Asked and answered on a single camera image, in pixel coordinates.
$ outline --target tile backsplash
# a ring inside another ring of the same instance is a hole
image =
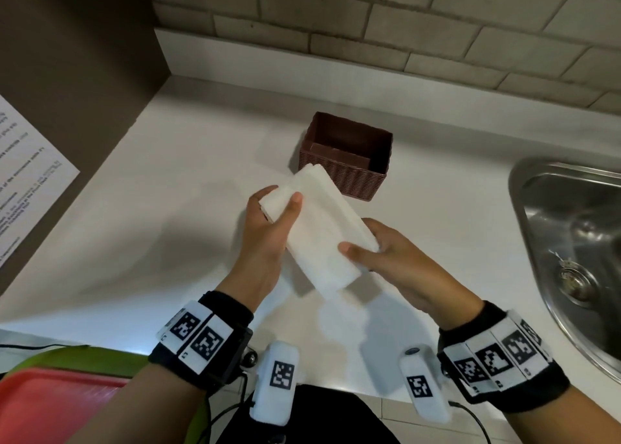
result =
[[[165,28],[621,115],[621,0],[153,0]]]

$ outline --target sink basin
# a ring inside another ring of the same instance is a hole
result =
[[[509,189],[550,313],[621,383],[621,173],[522,161]]]

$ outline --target drain strainer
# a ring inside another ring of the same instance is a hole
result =
[[[576,262],[563,261],[558,276],[560,290],[568,299],[580,307],[592,306],[597,283],[589,271]]]

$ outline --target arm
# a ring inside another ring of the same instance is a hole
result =
[[[281,257],[291,226],[302,208],[301,194],[274,224],[261,212],[259,200],[276,186],[250,197],[242,250],[221,291],[255,312],[278,280]],[[164,367],[149,364],[95,415],[68,444],[181,443],[205,392]]]
[[[376,236],[380,252],[341,243],[338,249],[347,258],[395,285],[413,307],[428,313],[442,330],[462,326],[481,312],[483,301],[405,236],[370,218],[365,223]],[[574,387],[540,408],[506,417],[528,444],[612,444],[621,435],[621,424]]]

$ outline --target folded paper towel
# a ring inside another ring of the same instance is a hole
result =
[[[320,164],[307,164],[289,183],[261,199],[268,219],[277,220],[295,192],[302,193],[304,203],[289,233],[287,249],[315,288],[331,297],[363,273],[338,252],[338,244],[349,241],[375,252],[379,246]]]

